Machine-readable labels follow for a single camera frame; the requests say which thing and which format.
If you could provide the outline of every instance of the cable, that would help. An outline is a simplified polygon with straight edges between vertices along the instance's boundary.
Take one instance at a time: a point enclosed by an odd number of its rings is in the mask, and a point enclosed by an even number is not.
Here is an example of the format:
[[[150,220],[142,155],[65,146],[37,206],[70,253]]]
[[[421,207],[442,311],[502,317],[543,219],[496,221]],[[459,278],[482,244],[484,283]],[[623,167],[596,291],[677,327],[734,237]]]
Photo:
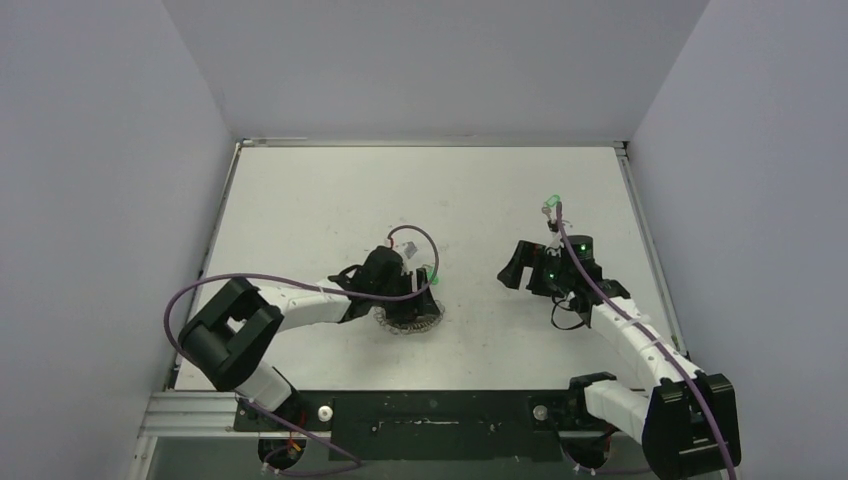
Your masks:
[[[580,323],[578,323],[576,325],[572,325],[570,327],[560,327],[554,321],[554,314],[556,313],[556,309],[560,308],[562,310],[565,310],[566,312],[572,312],[573,310],[571,310],[570,308],[566,308],[566,307],[562,306],[562,303],[565,302],[564,298],[557,300],[555,297],[551,297],[551,302],[553,302],[553,304],[554,304],[553,308],[551,309],[551,325],[553,325],[554,328],[556,328],[557,330],[563,330],[563,331],[577,330],[578,328],[582,327],[583,325],[586,325],[586,322],[581,320]]]
[[[562,243],[565,245],[565,249],[568,251],[568,255],[571,257],[572,262],[574,262],[574,266],[577,267],[577,270],[580,272],[580,275],[583,276],[583,279],[586,280],[586,283],[594,290],[595,294],[598,295],[598,298],[604,301],[615,313],[621,315],[627,321],[632,321],[633,317],[627,314],[624,310],[621,309],[618,305],[616,305],[603,290],[598,287],[592,277],[586,272],[586,269],[583,268],[583,265],[580,263],[580,259],[577,258],[577,253],[574,251],[574,248],[571,247],[571,242],[568,241],[568,235],[565,233],[565,227],[562,223],[562,202],[557,202],[556,204],[556,221],[557,227],[559,228],[559,233],[562,236]],[[651,333],[644,325],[640,322],[634,322],[633,326],[639,329],[646,337],[648,337],[651,341],[657,341],[657,337]],[[710,430],[712,431],[713,437],[715,438],[716,443],[718,444],[719,452],[721,452],[721,458],[724,461],[724,467],[727,469],[727,476],[729,480],[736,480],[736,470],[733,468],[733,459],[730,458],[730,451],[727,449],[727,445],[724,441],[724,436],[721,434],[721,430],[718,428],[718,423],[715,420],[715,416],[713,416],[712,410],[710,410],[710,406],[707,405],[707,400],[704,398],[704,395],[698,390],[695,382],[689,378],[689,375],[686,373],[686,370],[683,369],[683,366],[680,365],[677,360],[675,360],[674,356],[671,352],[665,348],[665,345],[662,342],[658,342],[657,348],[663,354],[665,359],[677,370],[677,373],[683,377],[683,381],[686,383],[686,386],[689,387],[689,390],[694,395],[695,400],[698,402],[698,405],[701,407],[701,411],[704,413],[704,418],[707,420],[707,424],[710,426]]]
[[[431,237],[429,233],[424,231],[424,229],[422,229],[421,227],[416,227],[415,225],[399,225],[399,226],[391,229],[389,231],[389,234],[387,235],[387,238],[389,240],[391,240],[392,245],[394,245],[394,239],[392,238],[392,235],[399,232],[400,230],[415,230],[416,232],[420,233],[421,235],[424,236],[424,238],[427,239],[427,241],[430,243],[430,247],[433,249],[433,257],[434,257],[434,260],[433,260],[433,275],[431,275],[430,278],[427,279],[427,281],[424,283],[424,285],[421,286],[421,288],[419,288],[418,290],[416,290],[412,293],[408,293],[406,295],[401,295],[401,296],[397,296],[397,297],[389,297],[389,296],[383,296],[383,295],[371,295],[371,294],[367,294],[367,293],[348,292],[348,291],[345,291],[345,290],[338,290],[338,289],[334,289],[334,288],[324,288],[324,289],[322,289],[322,288],[319,288],[316,285],[312,285],[312,284],[309,284],[309,283],[299,282],[297,280],[292,280],[292,279],[285,278],[285,277],[278,277],[276,275],[268,275],[268,274],[264,274],[264,273],[226,273],[226,274],[223,274],[223,275],[213,275],[211,277],[202,278],[202,279],[200,279],[196,282],[193,282],[193,283],[179,289],[174,294],[174,296],[171,297],[170,300],[168,300],[167,305],[165,305],[165,314],[164,314],[165,336],[168,337],[168,342],[170,342],[171,346],[174,347],[174,350],[176,350],[178,354],[182,355],[183,358],[185,358],[189,362],[194,363],[191,360],[191,356],[189,356],[188,353],[185,350],[183,350],[182,347],[180,347],[180,344],[177,342],[177,339],[174,337],[174,334],[171,331],[171,312],[174,309],[174,305],[176,305],[177,301],[180,298],[182,298],[183,295],[185,295],[188,292],[191,292],[192,290],[196,289],[197,287],[199,287],[201,285],[205,285],[207,283],[212,283],[212,282],[217,282],[217,281],[220,281],[220,280],[229,280],[231,278],[241,277],[241,278],[252,278],[252,279],[255,279],[255,280],[267,280],[267,281],[271,281],[271,282],[279,282],[279,283],[283,283],[283,284],[286,284],[286,285],[292,285],[294,287],[302,288],[304,290],[309,290],[309,291],[312,291],[312,292],[320,292],[320,293],[329,294],[329,295],[343,295],[343,296],[347,296],[347,297],[364,298],[364,299],[367,299],[367,300],[376,300],[376,301],[380,301],[380,302],[400,302],[400,301],[403,301],[403,300],[409,300],[411,298],[415,298],[418,295],[421,295],[422,293],[424,293],[425,290],[430,288],[430,285],[432,284],[432,279],[436,278],[436,273],[438,273],[438,271],[439,271],[439,249],[438,249],[438,247],[436,247],[436,242],[433,240],[433,237]],[[362,460],[360,460],[358,457],[356,457],[352,453],[344,450],[343,448],[341,448],[337,445],[334,445],[329,440],[321,438],[321,437],[319,437],[319,436],[317,436],[313,433],[310,433],[309,431],[289,422],[288,420],[286,420],[282,417],[275,415],[274,413],[262,408],[261,406],[255,404],[253,402],[250,402],[249,400],[247,401],[247,403],[252,408],[254,408],[256,411],[258,411],[262,415],[270,418],[271,420],[274,420],[275,422],[279,423],[283,427],[286,427],[289,430],[294,430],[295,432],[301,433],[301,434],[305,435],[306,437],[311,438],[312,440],[315,440],[316,442],[320,443],[321,445],[323,445],[323,446],[325,446],[325,447],[327,447],[331,450],[334,450],[334,451],[338,452],[339,454],[344,455],[347,458],[350,458],[354,462],[353,465],[348,465],[348,466],[340,467],[340,468],[337,468],[337,469],[321,470],[321,471],[316,471],[316,472],[286,472],[286,471],[280,471],[279,473],[281,475],[289,476],[289,477],[320,477],[320,476],[324,476],[324,475],[332,475],[332,474],[335,474],[335,473],[347,472],[347,471],[354,470],[354,469],[357,469],[360,466],[362,466]],[[268,463],[268,459],[271,458],[273,455],[276,455],[276,453],[278,453],[277,450],[272,451],[271,453],[269,453],[265,457],[265,463]]]

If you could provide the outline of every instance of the gray wall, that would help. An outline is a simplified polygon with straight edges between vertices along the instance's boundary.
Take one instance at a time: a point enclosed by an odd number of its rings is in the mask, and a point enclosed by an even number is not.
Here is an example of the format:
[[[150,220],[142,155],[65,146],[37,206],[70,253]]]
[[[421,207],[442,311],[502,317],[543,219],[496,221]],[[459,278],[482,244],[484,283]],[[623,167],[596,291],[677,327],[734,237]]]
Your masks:
[[[165,0],[240,136],[630,138],[707,0]]]
[[[159,1],[0,1],[0,478],[126,473],[232,152]]]
[[[848,3],[713,0],[630,154],[747,478],[845,478]]]

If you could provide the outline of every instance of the white tabletop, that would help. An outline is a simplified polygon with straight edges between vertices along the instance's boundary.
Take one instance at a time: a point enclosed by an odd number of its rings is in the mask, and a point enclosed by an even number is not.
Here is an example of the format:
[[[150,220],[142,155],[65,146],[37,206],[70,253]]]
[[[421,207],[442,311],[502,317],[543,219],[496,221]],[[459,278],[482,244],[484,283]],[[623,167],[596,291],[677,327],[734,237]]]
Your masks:
[[[612,148],[244,148],[208,275],[261,272],[316,281],[361,263],[395,225],[436,240],[442,265],[435,298],[442,322],[393,335],[371,316],[278,334],[265,360],[301,390],[553,389],[609,371],[637,386],[632,370],[589,329],[558,331],[551,301],[495,278],[518,240],[547,244],[541,204],[562,197],[570,233],[595,238],[607,278],[630,291],[664,336],[670,328]],[[432,262],[415,232],[411,266]],[[522,286],[529,276],[525,275]],[[202,305],[220,288],[210,285]],[[561,325],[577,320],[557,315]],[[211,390],[183,363],[180,390]]]

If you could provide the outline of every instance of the black base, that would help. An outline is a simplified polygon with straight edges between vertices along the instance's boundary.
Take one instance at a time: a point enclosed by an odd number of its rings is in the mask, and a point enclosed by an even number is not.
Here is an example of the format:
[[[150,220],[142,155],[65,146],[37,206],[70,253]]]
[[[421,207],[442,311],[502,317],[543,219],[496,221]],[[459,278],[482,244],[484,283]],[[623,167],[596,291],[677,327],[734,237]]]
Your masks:
[[[580,413],[580,391],[301,391],[304,428],[332,431],[333,443],[363,460],[489,460],[519,457],[562,461],[553,432],[597,431],[606,422]],[[333,408],[324,423],[317,411]],[[548,418],[533,417],[544,405]],[[258,413],[236,415],[242,432],[284,430]],[[334,452],[331,460],[346,460]]]

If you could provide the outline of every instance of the purple cable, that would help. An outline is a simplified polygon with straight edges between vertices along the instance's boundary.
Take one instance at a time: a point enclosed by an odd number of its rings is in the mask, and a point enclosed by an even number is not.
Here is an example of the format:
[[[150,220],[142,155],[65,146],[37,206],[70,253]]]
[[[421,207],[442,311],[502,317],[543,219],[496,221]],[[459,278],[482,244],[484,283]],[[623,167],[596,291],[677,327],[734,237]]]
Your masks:
[[[198,280],[198,281],[196,281],[196,282],[194,282],[190,285],[187,285],[187,286],[181,288],[180,290],[177,291],[177,293],[174,294],[173,297],[171,297],[170,300],[168,300],[168,304],[165,306],[165,319],[164,319],[165,336],[168,337],[168,342],[171,343],[171,346],[174,347],[174,350],[176,350],[177,353],[182,355],[186,360],[191,362],[191,357],[188,355],[188,353],[185,352],[185,350],[182,349],[182,347],[180,347],[180,344],[177,342],[177,339],[174,337],[174,334],[171,331],[171,311],[174,309],[174,305],[176,305],[177,301],[180,298],[182,298],[183,295],[185,295],[186,293],[196,289],[197,287],[199,287],[201,285],[205,285],[207,283],[212,283],[212,282],[217,282],[217,281],[220,281],[220,280],[229,280],[231,278],[236,278],[236,277],[253,278],[253,279],[256,279],[256,280],[267,280],[267,281],[271,281],[271,282],[279,282],[279,283],[284,283],[286,285],[292,285],[292,286],[295,286],[295,287],[298,287],[298,288],[302,288],[304,290],[309,290],[309,291],[312,291],[312,292],[321,292],[321,293],[327,293],[327,294],[330,294],[330,295],[344,295],[344,296],[347,296],[347,297],[365,298],[365,299],[368,299],[368,300],[377,300],[377,301],[380,301],[380,302],[400,302],[400,301],[403,301],[403,300],[409,300],[410,298],[415,298],[418,295],[421,295],[422,293],[424,293],[425,290],[430,288],[430,285],[433,283],[433,279],[436,278],[436,274],[439,271],[439,249],[436,247],[436,242],[433,240],[433,237],[431,237],[430,234],[425,232],[421,227],[416,227],[415,225],[399,225],[399,226],[391,229],[389,231],[389,234],[387,235],[387,237],[392,238],[392,235],[394,235],[396,232],[398,232],[400,230],[415,230],[416,232],[423,235],[424,238],[426,238],[428,242],[430,242],[430,247],[433,249],[433,257],[434,257],[433,272],[432,272],[431,275],[429,275],[427,282],[424,283],[424,285],[422,285],[421,288],[419,288],[418,290],[416,290],[412,293],[408,293],[406,295],[401,295],[401,296],[397,296],[397,297],[388,297],[388,296],[383,296],[383,295],[371,295],[371,294],[367,294],[367,293],[348,292],[348,291],[345,291],[345,290],[337,290],[337,289],[334,289],[334,288],[324,288],[324,289],[322,289],[322,288],[319,288],[317,285],[313,285],[313,284],[310,284],[310,283],[299,282],[297,280],[291,280],[291,279],[285,278],[285,277],[278,277],[276,275],[267,275],[267,274],[264,274],[264,273],[226,273],[226,274],[223,274],[223,275],[213,275],[211,277],[202,278],[202,279],[200,279],[200,280]],[[316,442],[320,443],[321,445],[324,445],[325,447],[327,447],[331,450],[334,450],[334,451],[340,453],[341,455],[344,455],[345,457],[350,458],[354,462],[353,465],[347,465],[347,466],[344,466],[344,467],[339,467],[339,468],[330,469],[330,470],[319,470],[319,471],[315,471],[315,472],[286,472],[286,471],[281,471],[280,474],[282,474],[284,476],[289,476],[289,477],[321,477],[321,476],[325,476],[325,475],[332,475],[332,474],[335,474],[335,473],[347,472],[347,471],[354,470],[354,469],[357,469],[357,468],[362,466],[362,460],[360,460],[358,457],[356,457],[356,455],[348,452],[347,450],[345,450],[345,449],[343,449],[343,448],[341,448],[337,445],[334,445],[329,440],[321,438],[321,437],[319,437],[319,436],[317,436],[317,435],[315,435],[311,432],[308,432],[307,430],[287,421],[286,419],[281,418],[277,415],[274,415],[274,413],[269,412],[268,410],[260,407],[259,405],[255,404],[253,402],[249,402],[249,404],[250,404],[251,407],[255,408],[258,412],[262,413],[263,415],[270,418],[271,420],[274,420],[275,422],[279,423],[280,425],[288,428],[289,430],[293,430],[295,432],[303,434],[306,437],[311,438],[312,440],[315,440]],[[271,458],[276,453],[278,453],[280,450],[281,449],[277,449],[277,450],[269,453],[265,457],[265,463],[268,463],[268,459]]]
[[[574,249],[571,247],[571,242],[568,241],[568,235],[565,233],[565,227],[562,224],[562,202],[557,202],[556,206],[557,212],[557,227],[559,228],[560,236],[562,236],[562,243],[565,245],[565,249],[568,250],[568,255],[571,257],[571,261],[574,262],[574,266],[577,267],[577,270],[580,272],[580,275],[583,276],[583,279],[586,280],[586,283],[594,290],[595,294],[598,295],[598,298],[604,301],[615,313],[621,315],[622,318],[631,321],[633,318],[627,314],[624,310],[622,310],[618,305],[613,303],[613,301],[604,294],[603,290],[598,287],[592,277],[586,272],[586,269],[583,268],[583,265],[580,263],[580,259],[577,258],[577,253],[574,252]],[[657,337],[651,333],[644,325],[639,322],[634,322],[633,326],[638,328],[640,332],[642,332],[646,337],[648,337],[651,341],[656,341]],[[724,442],[724,436],[721,434],[721,430],[718,428],[718,423],[715,421],[715,417],[713,416],[712,410],[710,410],[710,406],[707,405],[707,400],[704,398],[704,395],[698,390],[698,387],[695,385],[695,382],[689,378],[689,375],[686,373],[686,370],[683,369],[683,366],[677,363],[677,360],[674,359],[674,356],[671,352],[665,348],[665,345],[662,343],[657,343],[657,348],[663,354],[666,360],[677,370],[677,373],[683,377],[683,381],[686,383],[686,386],[689,387],[689,390],[692,392],[692,395],[695,396],[695,400],[698,402],[698,405],[701,406],[701,411],[704,412],[704,418],[707,420],[707,424],[710,426],[710,430],[713,433],[713,437],[715,437],[716,443],[718,444],[718,450],[721,453],[721,458],[724,460],[724,467],[727,469],[727,476],[729,480],[736,480],[736,470],[733,468],[733,459],[730,458],[730,451],[727,449],[727,445]]]

